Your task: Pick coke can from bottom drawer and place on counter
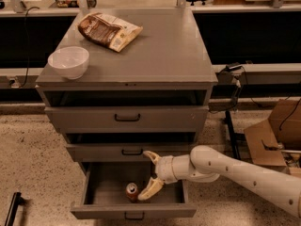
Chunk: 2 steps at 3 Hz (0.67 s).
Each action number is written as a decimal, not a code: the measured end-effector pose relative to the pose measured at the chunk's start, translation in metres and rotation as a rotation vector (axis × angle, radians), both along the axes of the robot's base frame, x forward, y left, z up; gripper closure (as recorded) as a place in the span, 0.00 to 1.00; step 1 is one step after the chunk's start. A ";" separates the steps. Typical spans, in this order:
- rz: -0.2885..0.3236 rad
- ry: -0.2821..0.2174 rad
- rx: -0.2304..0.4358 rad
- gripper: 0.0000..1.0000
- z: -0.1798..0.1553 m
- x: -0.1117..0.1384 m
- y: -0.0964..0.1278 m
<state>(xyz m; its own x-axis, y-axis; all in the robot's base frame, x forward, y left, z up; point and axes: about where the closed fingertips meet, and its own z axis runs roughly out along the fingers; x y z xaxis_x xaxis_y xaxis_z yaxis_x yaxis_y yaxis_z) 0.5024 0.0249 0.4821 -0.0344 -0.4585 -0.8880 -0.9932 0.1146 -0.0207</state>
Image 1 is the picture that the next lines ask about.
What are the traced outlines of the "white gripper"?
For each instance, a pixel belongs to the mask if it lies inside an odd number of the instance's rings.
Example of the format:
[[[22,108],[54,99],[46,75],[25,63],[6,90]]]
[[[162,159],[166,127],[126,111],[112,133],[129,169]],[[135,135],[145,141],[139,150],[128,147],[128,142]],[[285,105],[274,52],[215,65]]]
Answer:
[[[138,195],[140,201],[150,199],[163,188],[164,183],[173,184],[178,181],[173,172],[173,156],[169,155],[161,157],[159,154],[152,151],[144,151],[143,154],[156,165],[155,173],[158,178],[150,178],[147,186]]]

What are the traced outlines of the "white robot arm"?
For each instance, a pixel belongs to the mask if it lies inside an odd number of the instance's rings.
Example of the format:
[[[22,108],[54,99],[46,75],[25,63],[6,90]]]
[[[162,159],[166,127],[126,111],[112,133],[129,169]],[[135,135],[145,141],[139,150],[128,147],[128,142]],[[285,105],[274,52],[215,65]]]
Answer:
[[[210,183],[220,175],[250,190],[287,213],[301,218],[301,179],[271,169],[249,164],[218,152],[209,146],[196,146],[189,154],[160,156],[144,151],[155,166],[155,178],[139,193],[146,201],[164,185],[187,180]]]

